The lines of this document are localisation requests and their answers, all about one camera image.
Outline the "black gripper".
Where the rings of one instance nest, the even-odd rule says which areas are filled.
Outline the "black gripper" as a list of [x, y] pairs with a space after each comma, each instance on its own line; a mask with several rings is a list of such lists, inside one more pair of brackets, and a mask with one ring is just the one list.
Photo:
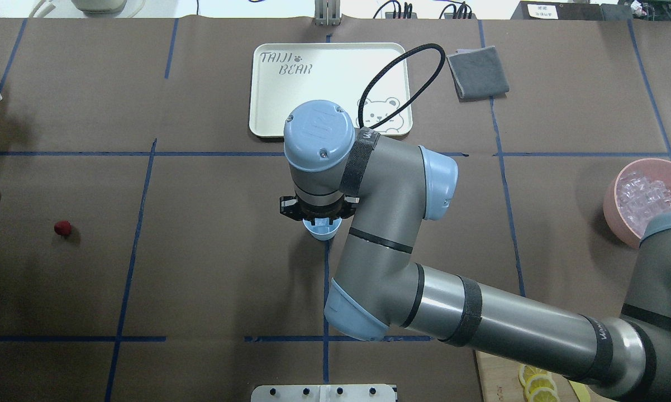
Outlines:
[[279, 198], [279, 213], [293, 221], [315, 221], [320, 218], [335, 221], [335, 219], [348, 219], [353, 216], [359, 204], [360, 198], [344, 195], [334, 203], [326, 205], [306, 203], [297, 195], [282, 196]]

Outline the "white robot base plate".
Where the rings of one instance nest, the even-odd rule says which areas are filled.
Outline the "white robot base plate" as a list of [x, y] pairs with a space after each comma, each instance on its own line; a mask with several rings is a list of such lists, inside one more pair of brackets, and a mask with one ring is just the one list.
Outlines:
[[257, 386], [251, 401], [397, 401], [388, 384], [307, 384]]

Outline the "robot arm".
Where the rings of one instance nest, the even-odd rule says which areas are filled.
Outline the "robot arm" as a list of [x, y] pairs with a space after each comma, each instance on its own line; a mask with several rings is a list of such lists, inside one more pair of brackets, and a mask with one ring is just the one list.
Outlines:
[[445, 218], [458, 164], [394, 139], [329, 100], [280, 119], [293, 221], [350, 221], [324, 305], [343, 335], [381, 341], [394, 327], [539, 366], [619, 401], [671, 401], [671, 212], [649, 222], [614, 318], [570, 312], [419, 261]]

